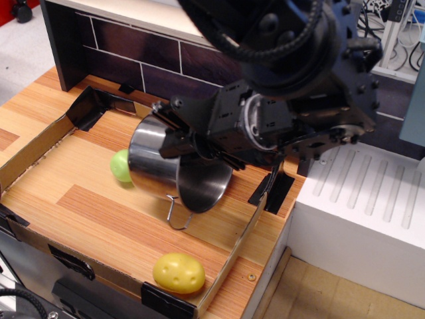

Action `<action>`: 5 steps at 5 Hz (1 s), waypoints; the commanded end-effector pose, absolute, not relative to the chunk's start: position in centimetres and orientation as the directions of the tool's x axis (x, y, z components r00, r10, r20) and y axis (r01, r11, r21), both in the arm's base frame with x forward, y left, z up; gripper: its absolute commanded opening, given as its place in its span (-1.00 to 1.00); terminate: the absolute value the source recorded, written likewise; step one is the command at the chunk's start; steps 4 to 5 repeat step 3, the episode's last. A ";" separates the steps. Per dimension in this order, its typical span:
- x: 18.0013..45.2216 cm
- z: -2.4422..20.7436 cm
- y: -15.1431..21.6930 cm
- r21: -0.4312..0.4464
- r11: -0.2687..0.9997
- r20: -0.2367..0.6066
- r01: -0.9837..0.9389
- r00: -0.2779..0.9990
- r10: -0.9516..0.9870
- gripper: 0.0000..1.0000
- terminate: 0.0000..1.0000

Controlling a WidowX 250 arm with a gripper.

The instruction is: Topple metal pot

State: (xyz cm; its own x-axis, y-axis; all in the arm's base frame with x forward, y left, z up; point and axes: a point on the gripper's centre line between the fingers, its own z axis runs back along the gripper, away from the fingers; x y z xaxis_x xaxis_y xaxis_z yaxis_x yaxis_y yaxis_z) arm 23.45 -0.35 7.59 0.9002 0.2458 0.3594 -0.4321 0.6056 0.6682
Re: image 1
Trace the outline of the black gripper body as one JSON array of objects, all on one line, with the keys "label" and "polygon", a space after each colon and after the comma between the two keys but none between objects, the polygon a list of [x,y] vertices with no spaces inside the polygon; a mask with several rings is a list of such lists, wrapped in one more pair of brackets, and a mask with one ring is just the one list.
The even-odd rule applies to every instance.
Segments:
[{"label": "black gripper body", "polygon": [[212,147],[212,159],[180,156],[185,163],[222,162],[233,169],[248,165],[271,168],[284,161],[284,144],[298,136],[299,126],[285,102],[271,100],[237,81],[206,99],[174,96],[153,106],[153,116],[172,130],[201,135]]}]

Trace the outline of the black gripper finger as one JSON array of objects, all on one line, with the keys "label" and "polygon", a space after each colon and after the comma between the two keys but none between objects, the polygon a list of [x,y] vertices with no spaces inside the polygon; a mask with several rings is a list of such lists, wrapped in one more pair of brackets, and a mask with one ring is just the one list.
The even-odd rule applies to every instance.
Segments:
[{"label": "black gripper finger", "polygon": [[180,156],[189,156],[191,158],[200,157],[205,160],[213,158],[213,148],[201,135],[192,130],[185,132],[183,130],[165,130],[165,139],[159,149],[163,158],[177,158]]}]

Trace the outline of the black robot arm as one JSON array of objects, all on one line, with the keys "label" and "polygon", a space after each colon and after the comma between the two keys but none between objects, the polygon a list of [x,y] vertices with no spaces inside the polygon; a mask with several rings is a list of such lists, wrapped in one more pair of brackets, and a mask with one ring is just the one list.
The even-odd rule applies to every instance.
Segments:
[{"label": "black robot arm", "polygon": [[242,80],[204,100],[174,96],[153,115],[164,158],[234,169],[318,160],[375,131],[372,69],[381,42],[360,37],[349,1],[181,1],[204,38],[240,64]]}]

